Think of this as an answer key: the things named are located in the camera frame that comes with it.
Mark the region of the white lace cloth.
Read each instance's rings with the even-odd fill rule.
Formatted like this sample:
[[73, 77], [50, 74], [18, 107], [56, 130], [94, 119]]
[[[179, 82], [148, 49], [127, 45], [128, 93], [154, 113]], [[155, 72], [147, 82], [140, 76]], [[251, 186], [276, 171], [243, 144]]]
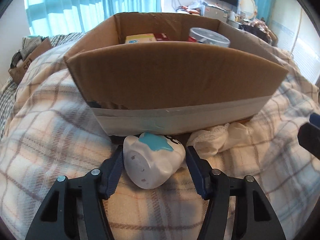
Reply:
[[193, 146], [202, 159], [208, 159], [245, 142], [252, 133], [252, 128], [239, 122], [227, 123], [193, 132], [187, 146]]

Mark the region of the white blue cartoon toy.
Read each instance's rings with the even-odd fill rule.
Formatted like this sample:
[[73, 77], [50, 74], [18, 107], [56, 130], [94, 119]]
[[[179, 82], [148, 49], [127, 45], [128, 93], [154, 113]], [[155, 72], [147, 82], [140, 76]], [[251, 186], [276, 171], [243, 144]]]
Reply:
[[144, 132], [127, 136], [123, 144], [125, 171], [142, 189], [165, 183], [185, 161], [185, 148], [170, 136]]

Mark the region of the clear round plastic container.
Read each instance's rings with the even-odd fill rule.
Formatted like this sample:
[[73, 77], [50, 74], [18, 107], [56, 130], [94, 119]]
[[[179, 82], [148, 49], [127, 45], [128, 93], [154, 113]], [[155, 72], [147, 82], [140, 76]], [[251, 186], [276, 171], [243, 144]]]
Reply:
[[190, 28], [188, 41], [202, 44], [210, 44], [228, 48], [230, 40], [223, 35], [208, 29]]

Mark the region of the red box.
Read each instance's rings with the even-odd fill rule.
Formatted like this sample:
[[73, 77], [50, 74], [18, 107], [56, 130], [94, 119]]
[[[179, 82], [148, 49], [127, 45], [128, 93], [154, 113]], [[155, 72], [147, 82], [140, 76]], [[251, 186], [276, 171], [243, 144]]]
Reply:
[[156, 41], [169, 41], [170, 38], [164, 33], [154, 33], [153, 34]]

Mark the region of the tan paper box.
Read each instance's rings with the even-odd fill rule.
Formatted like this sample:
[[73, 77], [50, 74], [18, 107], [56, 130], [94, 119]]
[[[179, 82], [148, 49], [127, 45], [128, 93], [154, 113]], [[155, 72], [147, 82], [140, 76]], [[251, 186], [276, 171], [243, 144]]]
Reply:
[[125, 39], [125, 44], [146, 43], [155, 41], [157, 41], [157, 39], [153, 34], [137, 34], [127, 36]]

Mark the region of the plaid bed blanket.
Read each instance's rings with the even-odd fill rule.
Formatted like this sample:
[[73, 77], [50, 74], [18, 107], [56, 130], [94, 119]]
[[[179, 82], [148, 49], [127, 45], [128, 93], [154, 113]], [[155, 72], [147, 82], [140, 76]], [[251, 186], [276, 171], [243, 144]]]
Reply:
[[[319, 199], [319, 161], [297, 141], [299, 127], [319, 112], [318, 89], [291, 56], [259, 38], [252, 41], [289, 73], [248, 123], [252, 134], [208, 160], [229, 176], [252, 175], [293, 239]], [[114, 150], [63, 60], [70, 47], [53, 48], [33, 62], [8, 107], [1, 136], [1, 219], [16, 239], [25, 238], [59, 175], [83, 176]], [[123, 174], [104, 202], [116, 239], [196, 239], [207, 205], [185, 169], [154, 190], [136, 187]]]

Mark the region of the white sliding wardrobe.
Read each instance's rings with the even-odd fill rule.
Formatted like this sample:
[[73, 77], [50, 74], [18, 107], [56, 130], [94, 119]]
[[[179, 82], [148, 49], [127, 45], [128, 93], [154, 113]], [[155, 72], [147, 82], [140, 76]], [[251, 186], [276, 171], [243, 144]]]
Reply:
[[296, 0], [275, 0], [271, 30], [278, 37], [277, 47], [291, 53], [301, 74], [315, 84], [319, 79], [319, 35]]

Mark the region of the grey checked bed sheet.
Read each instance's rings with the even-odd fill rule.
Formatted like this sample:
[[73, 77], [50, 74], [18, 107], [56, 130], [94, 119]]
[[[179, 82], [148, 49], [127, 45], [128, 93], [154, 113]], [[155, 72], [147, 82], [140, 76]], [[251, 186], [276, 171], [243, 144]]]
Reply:
[[[85, 33], [70, 33], [70, 34], [59, 34], [49, 37], [52, 47], [57, 47], [59, 45], [77, 41], [81, 37], [83, 37]], [[13, 105], [15, 103], [15, 94], [18, 85], [14, 83], [12, 77], [8, 78], [5, 85], [1, 88], [1, 97], [0, 97], [0, 125], [1, 125], [1, 140], [5, 133], [5, 123], [7, 122], [8, 117], [12, 111]]]

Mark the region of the oval vanity mirror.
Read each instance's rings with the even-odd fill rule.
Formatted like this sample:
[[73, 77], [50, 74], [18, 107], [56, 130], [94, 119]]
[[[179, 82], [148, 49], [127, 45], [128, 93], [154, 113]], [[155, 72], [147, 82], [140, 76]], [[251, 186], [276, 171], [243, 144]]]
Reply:
[[258, 7], [254, 0], [240, 0], [239, 2], [240, 11], [245, 14], [245, 18], [253, 20], [258, 13]]

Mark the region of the silver mini fridge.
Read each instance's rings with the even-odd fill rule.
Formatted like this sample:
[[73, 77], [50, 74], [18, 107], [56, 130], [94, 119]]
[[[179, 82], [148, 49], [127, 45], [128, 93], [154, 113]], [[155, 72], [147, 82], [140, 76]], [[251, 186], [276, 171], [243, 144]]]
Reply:
[[226, 23], [228, 18], [228, 11], [217, 6], [203, 6], [203, 16], [207, 18], [212, 18], [220, 20]]

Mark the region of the large open cardboard box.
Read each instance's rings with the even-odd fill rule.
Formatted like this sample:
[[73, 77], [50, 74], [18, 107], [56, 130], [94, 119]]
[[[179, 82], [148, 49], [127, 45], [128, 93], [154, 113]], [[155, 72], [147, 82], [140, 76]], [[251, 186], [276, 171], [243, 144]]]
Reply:
[[[215, 31], [228, 48], [188, 41], [190, 28]], [[169, 41], [125, 44], [130, 35]], [[124, 12], [87, 32], [64, 57], [85, 102], [108, 135], [176, 135], [249, 120], [287, 69], [246, 32], [211, 18]]]

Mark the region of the small cardboard box with clutter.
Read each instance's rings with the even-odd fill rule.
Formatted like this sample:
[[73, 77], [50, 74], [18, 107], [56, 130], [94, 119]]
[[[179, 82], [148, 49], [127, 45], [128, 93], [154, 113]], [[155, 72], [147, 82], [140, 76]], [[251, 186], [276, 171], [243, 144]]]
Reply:
[[14, 83], [22, 81], [31, 63], [40, 55], [52, 48], [48, 37], [26, 36], [22, 39], [21, 49], [13, 55], [8, 70]]

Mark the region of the left teal curtain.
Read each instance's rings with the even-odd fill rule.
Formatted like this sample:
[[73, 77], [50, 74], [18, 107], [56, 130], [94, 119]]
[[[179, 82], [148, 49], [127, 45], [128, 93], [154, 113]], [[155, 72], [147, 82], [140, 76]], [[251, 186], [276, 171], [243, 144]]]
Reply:
[[30, 32], [54, 36], [84, 33], [103, 22], [103, 0], [24, 0]]

